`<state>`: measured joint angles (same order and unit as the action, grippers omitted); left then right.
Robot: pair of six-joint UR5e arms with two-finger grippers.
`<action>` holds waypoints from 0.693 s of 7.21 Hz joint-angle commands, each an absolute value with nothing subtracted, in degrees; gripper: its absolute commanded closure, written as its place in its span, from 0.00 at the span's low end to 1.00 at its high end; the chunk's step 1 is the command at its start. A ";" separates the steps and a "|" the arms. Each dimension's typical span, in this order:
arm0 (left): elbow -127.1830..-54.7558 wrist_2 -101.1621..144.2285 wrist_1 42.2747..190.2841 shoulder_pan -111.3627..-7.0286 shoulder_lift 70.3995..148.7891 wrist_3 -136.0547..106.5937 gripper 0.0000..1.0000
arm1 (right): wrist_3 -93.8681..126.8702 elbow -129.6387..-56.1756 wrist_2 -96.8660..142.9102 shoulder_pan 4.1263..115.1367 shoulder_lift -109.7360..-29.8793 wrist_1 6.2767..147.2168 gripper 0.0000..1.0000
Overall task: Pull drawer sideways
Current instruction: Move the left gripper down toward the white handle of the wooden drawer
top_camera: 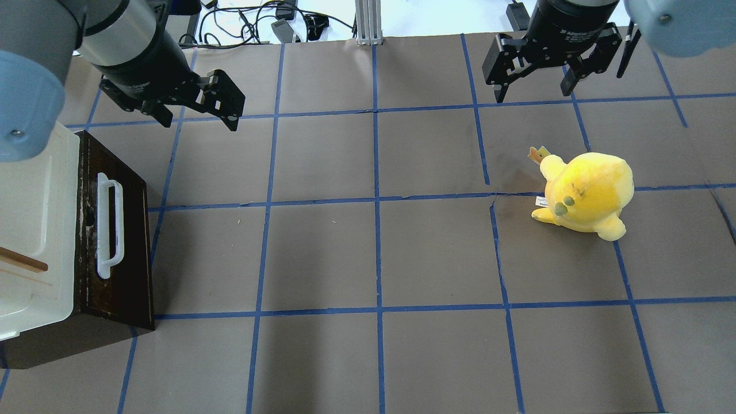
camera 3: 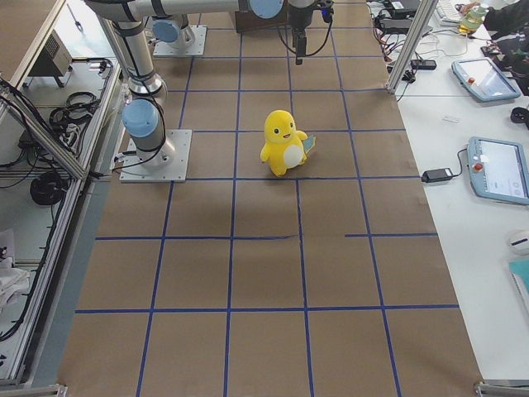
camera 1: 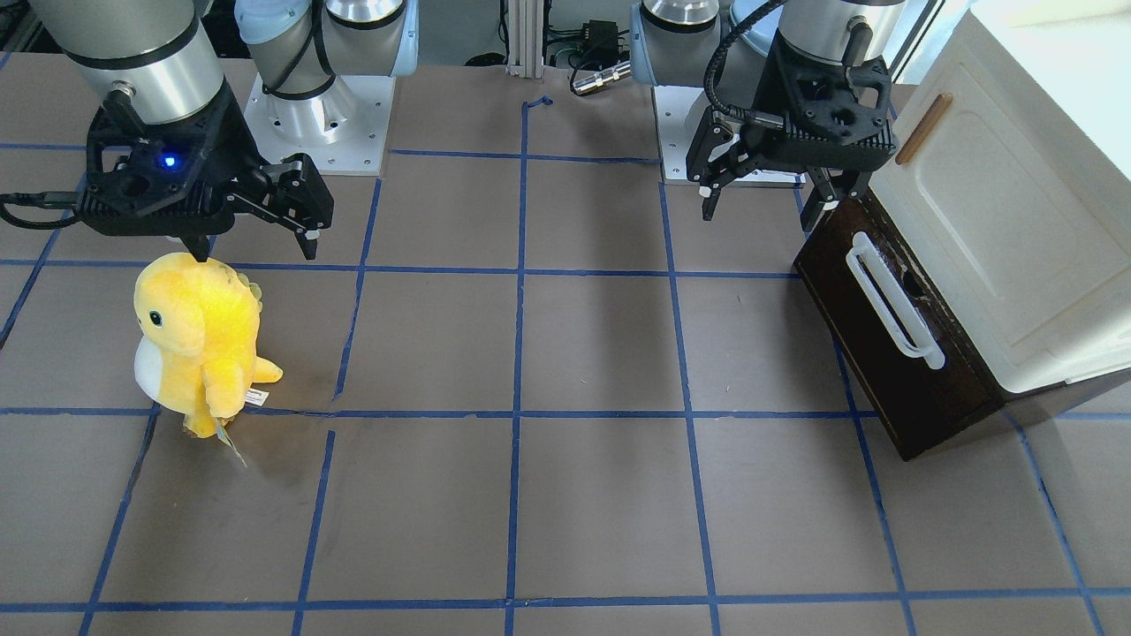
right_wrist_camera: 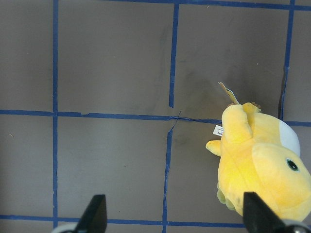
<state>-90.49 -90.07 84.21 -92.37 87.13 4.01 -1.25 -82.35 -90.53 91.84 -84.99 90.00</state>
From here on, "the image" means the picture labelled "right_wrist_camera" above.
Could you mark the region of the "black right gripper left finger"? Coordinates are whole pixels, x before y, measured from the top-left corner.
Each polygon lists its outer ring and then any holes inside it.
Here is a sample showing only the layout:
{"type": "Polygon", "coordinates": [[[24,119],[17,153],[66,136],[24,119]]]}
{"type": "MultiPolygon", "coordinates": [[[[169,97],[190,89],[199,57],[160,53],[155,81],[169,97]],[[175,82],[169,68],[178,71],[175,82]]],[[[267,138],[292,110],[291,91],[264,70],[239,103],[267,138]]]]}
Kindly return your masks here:
{"type": "Polygon", "coordinates": [[[107,209],[105,195],[94,195],[75,227],[75,232],[104,233],[106,228],[107,209]]]}

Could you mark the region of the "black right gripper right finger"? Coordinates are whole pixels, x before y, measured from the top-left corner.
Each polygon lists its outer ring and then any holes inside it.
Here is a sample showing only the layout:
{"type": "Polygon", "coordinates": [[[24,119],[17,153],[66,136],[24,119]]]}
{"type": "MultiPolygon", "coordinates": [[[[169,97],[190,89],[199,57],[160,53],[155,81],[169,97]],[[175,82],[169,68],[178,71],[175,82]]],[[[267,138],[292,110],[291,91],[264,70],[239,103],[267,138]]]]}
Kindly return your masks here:
{"type": "Polygon", "coordinates": [[[285,223],[255,192],[243,195],[243,223],[249,233],[285,233],[285,223]]]}

